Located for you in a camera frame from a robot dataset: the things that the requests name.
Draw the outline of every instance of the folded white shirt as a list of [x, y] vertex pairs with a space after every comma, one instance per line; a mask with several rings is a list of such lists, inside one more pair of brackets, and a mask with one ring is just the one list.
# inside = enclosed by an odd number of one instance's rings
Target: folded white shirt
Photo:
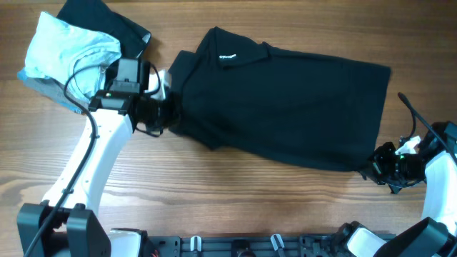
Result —
[[[114, 37], [72, 26], [41, 12], [24, 70], [30, 78], [53, 78], [65, 84], [79, 69], [94, 64], [109, 66], [120, 57], [121, 44]], [[89, 102], [104, 83], [104, 70], [92, 68], [75, 75], [68, 90], [76, 98]]]

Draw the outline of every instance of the clothing label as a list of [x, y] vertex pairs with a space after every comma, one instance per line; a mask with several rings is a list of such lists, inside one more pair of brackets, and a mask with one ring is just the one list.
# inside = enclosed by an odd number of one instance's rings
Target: clothing label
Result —
[[232, 59], [232, 58], [235, 58], [236, 57], [236, 54], [232, 54], [230, 56], [219, 56], [220, 59]]

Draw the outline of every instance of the wooden tabletop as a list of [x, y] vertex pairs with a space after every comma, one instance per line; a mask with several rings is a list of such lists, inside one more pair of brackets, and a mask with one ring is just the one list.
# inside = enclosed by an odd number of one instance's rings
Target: wooden tabletop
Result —
[[[16, 215], [39, 203], [79, 140], [85, 118], [16, 78], [40, 11], [61, 0], [0, 0], [0, 256], [21, 255]], [[153, 35], [146, 58], [168, 68], [214, 26], [282, 49], [393, 70], [378, 146], [411, 130], [404, 92], [430, 122], [457, 121], [457, 3], [447, 1], [111, 1]], [[426, 130], [418, 126], [419, 135]], [[400, 233], [421, 218], [426, 187], [391, 195], [357, 173], [289, 166], [190, 138], [135, 133], [109, 176], [99, 220], [150, 235], [333, 233], [359, 221]]]

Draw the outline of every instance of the black cloth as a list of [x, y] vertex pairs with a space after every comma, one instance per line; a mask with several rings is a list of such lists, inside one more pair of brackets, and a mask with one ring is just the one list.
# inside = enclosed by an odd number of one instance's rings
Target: black cloth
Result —
[[57, 18], [73, 26], [112, 35], [121, 42], [121, 53], [126, 58], [139, 57], [151, 40], [149, 31], [111, 11], [101, 0], [67, 0]]
[[297, 166], [353, 171], [373, 153], [391, 70], [210, 29], [169, 70], [174, 133]]

